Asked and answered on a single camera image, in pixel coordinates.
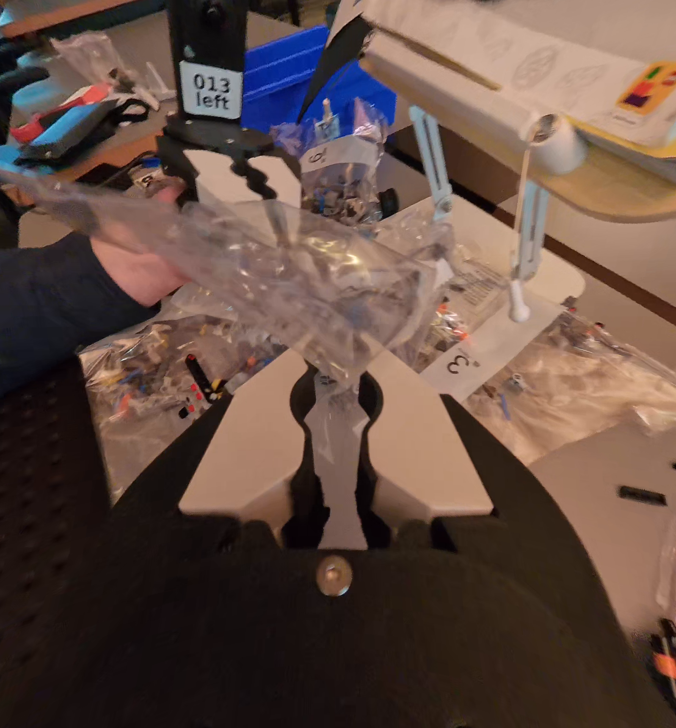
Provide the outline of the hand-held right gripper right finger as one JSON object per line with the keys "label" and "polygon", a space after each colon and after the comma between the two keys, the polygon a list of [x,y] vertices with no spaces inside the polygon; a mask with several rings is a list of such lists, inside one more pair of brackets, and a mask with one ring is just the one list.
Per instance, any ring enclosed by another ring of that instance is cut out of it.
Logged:
{"label": "hand-held right gripper right finger", "polygon": [[361,376],[368,416],[358,456],[356,506],[368,549],[390,546],[408,523],[483,517],[494,505],[440,394],[398,358]]}

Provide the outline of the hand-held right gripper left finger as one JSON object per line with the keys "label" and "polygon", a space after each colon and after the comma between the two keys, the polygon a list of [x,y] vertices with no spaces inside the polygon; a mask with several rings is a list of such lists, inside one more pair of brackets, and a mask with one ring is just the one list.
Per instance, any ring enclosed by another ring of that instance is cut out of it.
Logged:
{"label": "hand-held right gripper left finger", "polygon": [[180,512],[260,521],[289,548],[317,548],[330,510],[305,422],[315,403],[315,369],[283,352],[232,396]]}

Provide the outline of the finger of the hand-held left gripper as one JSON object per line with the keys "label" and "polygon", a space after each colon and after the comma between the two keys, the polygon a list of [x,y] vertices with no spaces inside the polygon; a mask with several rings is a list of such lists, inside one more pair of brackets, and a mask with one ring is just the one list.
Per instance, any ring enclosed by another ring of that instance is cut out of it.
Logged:
{"label": "finger of the hand-held left gripper", "polygon": [[299,167],[295,171],[285,158],[273,155],[251,158],[250,167],[262,175],[259,189],[263,199],[277,200],[296,210],[301,208],[302,185]]}
{"label": "finger of the hand-held left gripper", "polygon": [[195,171],[197,198],[203,205],[262,201],[246,178],[234,172],[230,157],[201,149],[187,149],[184,154]]}

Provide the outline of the black orange lego assembly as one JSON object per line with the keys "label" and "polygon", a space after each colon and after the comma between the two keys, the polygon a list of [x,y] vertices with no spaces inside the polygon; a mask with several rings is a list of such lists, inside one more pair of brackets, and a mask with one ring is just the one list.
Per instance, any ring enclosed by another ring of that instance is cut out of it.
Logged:
{"label": "black orange lego assembly", "polygon": [[189,379],[183,405],[178,411],[180,420],[192,422],[211,408],[225,411],[232,404],[233,396],[226,390],[226,380],[209,378],[195,354],[187,354],[184,365]]}

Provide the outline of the clear bag white strip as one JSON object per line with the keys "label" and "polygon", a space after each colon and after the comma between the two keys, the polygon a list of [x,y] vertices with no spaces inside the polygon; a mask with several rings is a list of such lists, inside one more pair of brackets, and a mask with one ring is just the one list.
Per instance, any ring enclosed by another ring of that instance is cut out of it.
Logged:
{"label": "clear bag white strip", "polygon": [[139,199],[2,169],[0,180],[79,232],[155,253],[245,324],[351,384],[384,351],[419,345],[453,272],[449,232],[430,224],[419,257],[276,199],[212,206]]}

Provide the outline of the person's left forearm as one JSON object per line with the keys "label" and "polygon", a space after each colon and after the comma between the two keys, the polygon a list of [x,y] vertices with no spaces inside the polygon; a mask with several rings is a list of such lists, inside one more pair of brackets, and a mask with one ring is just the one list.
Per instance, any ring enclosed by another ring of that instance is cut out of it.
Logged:
{"label": "person's left forearm", "polygon": [[84,234],[43,248],[0,250],[0,397],[79,348],[151,319],[98,260]]}

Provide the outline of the full clear lego parts bag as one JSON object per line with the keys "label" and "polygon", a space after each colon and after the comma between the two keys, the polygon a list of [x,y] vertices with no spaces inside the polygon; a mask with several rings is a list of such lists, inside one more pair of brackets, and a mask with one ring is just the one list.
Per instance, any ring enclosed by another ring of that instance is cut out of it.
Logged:
{"label": "full clear lego parts bag", "polygon": [[329,124],[282,123],[270,129],[276,146],[298,160],[301,208],[350,227],[383,221],[378,167],[387,140],[387,121],[373,105],[354,99],[354,129],[340,135],[339,119]]}

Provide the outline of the large clear lego parts bag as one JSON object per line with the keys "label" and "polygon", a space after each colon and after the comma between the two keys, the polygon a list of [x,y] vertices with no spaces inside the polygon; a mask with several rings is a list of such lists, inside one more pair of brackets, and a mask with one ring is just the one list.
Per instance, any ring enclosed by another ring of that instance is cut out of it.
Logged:
{"label": "large clear lego parts bag", "polygon": [[510,357],[509,333],[458,342],[423,377],[523,464],[618,424],[676,429],[676,371],[578,314],[559,314]]}

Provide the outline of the white plastic stand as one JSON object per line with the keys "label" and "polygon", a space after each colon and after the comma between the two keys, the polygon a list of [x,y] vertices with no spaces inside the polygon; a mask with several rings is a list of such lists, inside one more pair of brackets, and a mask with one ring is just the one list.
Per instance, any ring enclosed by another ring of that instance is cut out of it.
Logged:
{"label": "white plastic stand", "polygon": [[164,103],[176,100],[176,90],[171,88],[162,78],[153,62],[145,62],[142,75],[135,87],[139,97],[155,112],[160,111]]}

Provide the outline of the small clear background bag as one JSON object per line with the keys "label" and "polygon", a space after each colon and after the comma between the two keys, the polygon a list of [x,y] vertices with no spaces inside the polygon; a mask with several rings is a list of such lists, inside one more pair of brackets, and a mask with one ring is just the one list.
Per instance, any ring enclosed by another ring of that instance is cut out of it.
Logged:
{"label": "small clear background bag", "polygon": [[86,31],[50,42],[57,54],[92,84],[105,84],[118,93],[134,91],[133,75],[105,32]]}

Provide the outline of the wooden background desk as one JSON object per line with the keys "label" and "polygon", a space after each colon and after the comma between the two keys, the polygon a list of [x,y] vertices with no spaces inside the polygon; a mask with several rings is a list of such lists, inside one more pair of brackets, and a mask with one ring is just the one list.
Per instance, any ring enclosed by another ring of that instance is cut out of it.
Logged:
{"label": "wooden background desk", "polygon": [[116,24],[164,9],[158,1],[11,1],[1,2],[0,36],[15,38],[80,20],[116,14]]}

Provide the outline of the red flat object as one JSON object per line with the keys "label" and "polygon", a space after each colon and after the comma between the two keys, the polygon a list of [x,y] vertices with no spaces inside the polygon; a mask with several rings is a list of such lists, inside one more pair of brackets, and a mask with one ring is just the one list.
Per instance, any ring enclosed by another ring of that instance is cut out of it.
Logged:
{"label": "red flat object", "polygon": [[17,126],[11,125],[9,134],[19,144],[30,143],[38,138],[45,130],[61,119],[69,110],[83,105],[98,104],[105,100],[112,91],[112,86],[106,83],[83,86],[68,100],[49,110],[34,113],[28,121]]}

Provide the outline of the small bag red blue parts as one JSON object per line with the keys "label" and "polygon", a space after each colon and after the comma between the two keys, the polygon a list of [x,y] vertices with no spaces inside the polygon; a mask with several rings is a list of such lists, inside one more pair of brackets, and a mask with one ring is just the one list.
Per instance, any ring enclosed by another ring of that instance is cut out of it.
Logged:
{"label": "small bag red blue parts", "polygon": [[156,419],[182,422],[187,354],[197,356],[209,378],[226,380],[232,395],[284,351],[278,339],[259,329],[197,314],[149,323],[89,347],[79,359],[95,424],[132,428]]}

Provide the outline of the blue foam block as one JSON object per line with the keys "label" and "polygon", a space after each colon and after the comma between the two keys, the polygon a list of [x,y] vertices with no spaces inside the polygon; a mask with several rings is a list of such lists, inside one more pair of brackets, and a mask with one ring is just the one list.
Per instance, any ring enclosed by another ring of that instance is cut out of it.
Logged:
{"label": "blue foam block", "polygon": [[49,176],[69,168],[116,130],[118,102],[74,106],[33,141],[0,146],[0,173]]}

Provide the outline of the instruction booklet stack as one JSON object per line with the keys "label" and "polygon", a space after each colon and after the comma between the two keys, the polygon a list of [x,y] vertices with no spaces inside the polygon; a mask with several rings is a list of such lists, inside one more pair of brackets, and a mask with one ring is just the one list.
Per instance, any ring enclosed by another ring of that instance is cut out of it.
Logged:
{"label": "instruction booklet stack", "polygon": [[522,141],[558,114],[676,184],[676,2],[342,2],[299,119],[371,31],[492,88]]}

